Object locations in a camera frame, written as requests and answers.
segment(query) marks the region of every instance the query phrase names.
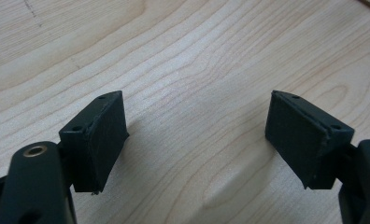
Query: screw hole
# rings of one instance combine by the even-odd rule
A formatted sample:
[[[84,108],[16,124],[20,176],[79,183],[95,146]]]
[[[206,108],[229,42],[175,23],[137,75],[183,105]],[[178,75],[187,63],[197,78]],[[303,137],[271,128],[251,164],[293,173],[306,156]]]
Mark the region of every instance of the screw hole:
[[[31,147],[25,150],[22,155],[24,157],[35,157],[35,156],[39,156],[40,154],[44,153],[46,150],[48,150],[48,148],[45,146]]]
[[[32,210],[26,212],[19,219],[19,224],[33,224],[37,223],[39,219],[42,218],[42,213],[38,210]]]
[[[80,131],[80,130],[82,130],[82,126],[75,126],[75,127],[72,128],[72,131],[74,131],[74,132],[77,132],[77,131]]]
[[[331,125],[333,129],[341,130],[342,128],[339,125],[333,124]]]

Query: wood grain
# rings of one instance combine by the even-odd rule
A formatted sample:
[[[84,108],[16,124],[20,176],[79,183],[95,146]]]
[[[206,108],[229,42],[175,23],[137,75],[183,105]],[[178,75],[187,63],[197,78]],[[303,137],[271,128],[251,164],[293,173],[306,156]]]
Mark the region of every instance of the wood grain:
[[[0,1],[0,176],[97,95],[131,135],[78,223],[340,223],[263,137],[271,90],[370,138],[370,9],[349,0]]]

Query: black bracket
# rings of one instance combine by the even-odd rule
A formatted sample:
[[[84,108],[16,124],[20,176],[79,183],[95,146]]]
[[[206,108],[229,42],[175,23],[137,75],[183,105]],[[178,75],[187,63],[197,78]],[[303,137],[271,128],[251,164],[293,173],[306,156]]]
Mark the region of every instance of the black bracket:
[[[331,189],[338,178],[345,224],[370,223],[370,140],[354,147],[354,130],[303,98],[273,91],[266,139],[305,188]]]
[[[60,130],[61,143],[17,151],[0,178],[0,223],[76,223],[69,187],[103,191],[129,136],[121,91],[94,99]]]

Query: mounting hole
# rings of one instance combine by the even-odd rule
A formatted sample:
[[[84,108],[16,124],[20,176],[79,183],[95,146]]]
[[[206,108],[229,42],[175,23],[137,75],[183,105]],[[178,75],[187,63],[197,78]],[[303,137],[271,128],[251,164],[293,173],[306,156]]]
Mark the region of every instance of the mounting hole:
[[[24,157],[35,157],[43,154],[48,148],[46,146],[35,146],[35,147],[30,147],[27,150],[24,151],[22,154]]]
[[[336,124],[331,125],[331,128],[337,129],[337,130],[341,130],[342,129],[342,127],[340,127],[339,125],[336,125]]]
[[[22,215],[18,223],[19,224],[33,224],[33,223],[37,223],[37,221],[41,218],[42,218],[42,213],[40,211],[32,210]]]
[[[80,130],[82,130],[82,126],[75,126],[75,127],[72,128],[72,131],[74,131],[74,132],[77,132],[77,131],[80,131]]]

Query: light wooden surface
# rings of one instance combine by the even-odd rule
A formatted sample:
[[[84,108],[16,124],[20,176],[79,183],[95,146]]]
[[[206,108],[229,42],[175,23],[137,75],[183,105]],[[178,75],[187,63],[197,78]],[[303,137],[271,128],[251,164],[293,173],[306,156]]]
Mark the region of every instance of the light wooden surface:
[[[340,223],[263,137],[271,90],[370,138],[370,9],[351,0],[0,1],[0,176],[122,90],[131,137],[78,223]]]

